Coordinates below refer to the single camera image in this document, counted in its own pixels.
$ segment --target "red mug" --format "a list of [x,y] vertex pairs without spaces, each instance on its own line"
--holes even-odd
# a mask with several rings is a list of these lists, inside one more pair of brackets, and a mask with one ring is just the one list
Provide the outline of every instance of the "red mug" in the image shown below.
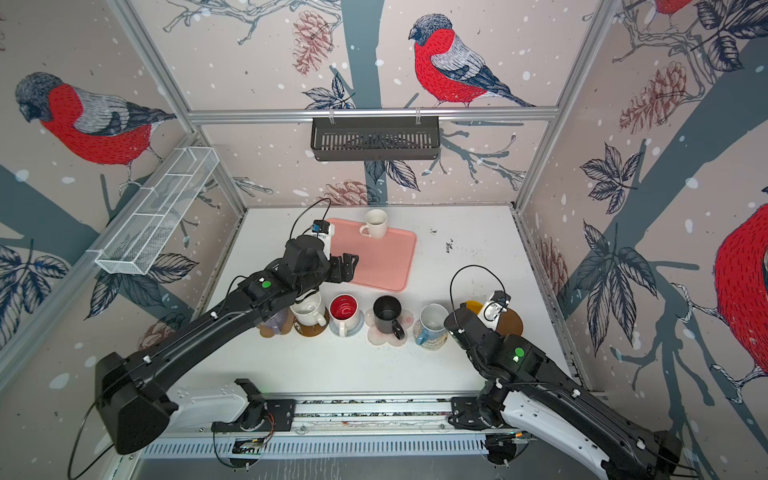
[[331,321],[339,327],[339,336],[346,336],[360,321],[357,299],[351,295],[339,295],[331,301],[330,314]]

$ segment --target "blue mug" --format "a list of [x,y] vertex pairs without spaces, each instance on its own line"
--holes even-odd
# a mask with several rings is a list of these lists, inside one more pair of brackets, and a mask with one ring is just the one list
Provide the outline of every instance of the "blue mug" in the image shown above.
[[448,335],[443,323],[448,316],[448,310],[437,303],[430,303],[422,308],[419,314],[419,323],[422,326],[422,332],[416,337],[416,345],[423,346],[427,342],[441,339]]

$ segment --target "white wire basket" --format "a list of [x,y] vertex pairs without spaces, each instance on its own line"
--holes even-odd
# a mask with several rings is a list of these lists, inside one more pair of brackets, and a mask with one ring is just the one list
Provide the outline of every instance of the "white wire basket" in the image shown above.
[[176,153],[160,181],[142,187],[147,196],[96,259],[106,272],[146,275],[219,164],[210,147],[181,148]]

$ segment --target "wall-mounted basket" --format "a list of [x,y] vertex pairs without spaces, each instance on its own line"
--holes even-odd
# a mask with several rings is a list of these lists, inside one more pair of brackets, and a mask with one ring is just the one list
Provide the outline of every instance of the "wall-mounted basket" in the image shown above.
[[176,226],[219,164],[213,148],[177,149],[168,172],[107,243],[96,263],[108,273],[146,275]]
[[318,161],[434,160],[440,153],[438,117],[314,118]]

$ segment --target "pink cutting board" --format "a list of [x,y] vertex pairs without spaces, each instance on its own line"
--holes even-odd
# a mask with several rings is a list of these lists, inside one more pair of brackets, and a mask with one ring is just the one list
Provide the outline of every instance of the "pink cutting board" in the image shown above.
[[331,239],[331,255],[351,253],[360,257],[352,283],[390,292],[406,289],[416,250],[415,233],[390,228],[377,240],[360,235],[364,223],[339,218],[328,221],[336,227]]

